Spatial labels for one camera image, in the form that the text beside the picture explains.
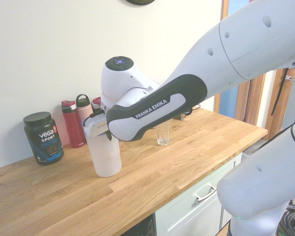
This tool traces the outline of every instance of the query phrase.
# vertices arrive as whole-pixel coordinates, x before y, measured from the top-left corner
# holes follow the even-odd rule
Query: red water bottle
[[[85,143],[85,135],[77,111],[75,101],[62,101],[61,109],[67,127],[70,144],[73,148],[80,148]]]

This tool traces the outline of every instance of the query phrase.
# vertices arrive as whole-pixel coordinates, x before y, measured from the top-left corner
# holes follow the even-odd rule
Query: franka emika robot
[[[295,0],[254,0],[200,38],[161,86],[129,58],[108,60],[98,119],[119,140],[138,140],[207,98],[280,68],[295,68]],[[232,215],[233,236],[274,236],[295,198],[295,123],[227,173],[217,195]]]

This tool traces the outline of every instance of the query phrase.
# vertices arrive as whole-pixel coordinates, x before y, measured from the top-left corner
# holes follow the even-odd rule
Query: bottle cap
[[[92,107],[94,107],[94,109],[100,108],[100,101],[100,97],[94,98],[92,101]]]
[[[89,97],[87,97],[85,94],[80,94],[77,96],[75,101],[78,107],[86,107],[90,104]]]
[[[27,117],[24,117],[23,122],[29,126],[35,126],[44,124],[51,120],[51,114],[49,112],[37,112]]]
[[[64,100],[61,102],[61,109],[63,113],[72,113],[77,110],[75,101]]]

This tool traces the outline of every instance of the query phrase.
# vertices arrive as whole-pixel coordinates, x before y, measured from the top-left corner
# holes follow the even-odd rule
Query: silver handle
[[[206,194],[204,197],[199,197],[197,194],[195,194],[195,196],[197,197],[197,202],[201,202],[205,199],[207,199],[208,197],[212,196],[215,192],[216,192],[216,187],[211,186],[210,190],[213,189],[213,191],[211,191],[210,193]]]
[[[295,82],[295,80],[293,80],[292,77],[291,77],[290,75],[287,75],[287,76],[285,77],[285,80]]]

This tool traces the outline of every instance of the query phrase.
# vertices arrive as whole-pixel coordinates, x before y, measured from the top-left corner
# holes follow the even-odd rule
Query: cup
[[[156,127],[157,130],[157,143],[159,145],[167,145],[170,142],[170,130],[172,119],[159,124]]]
[[[100,177],[117,174],[122,167],[119,140],[112,136],[110,141],[105,133],[93,138],[86,135],[86,138],[96,173]]]

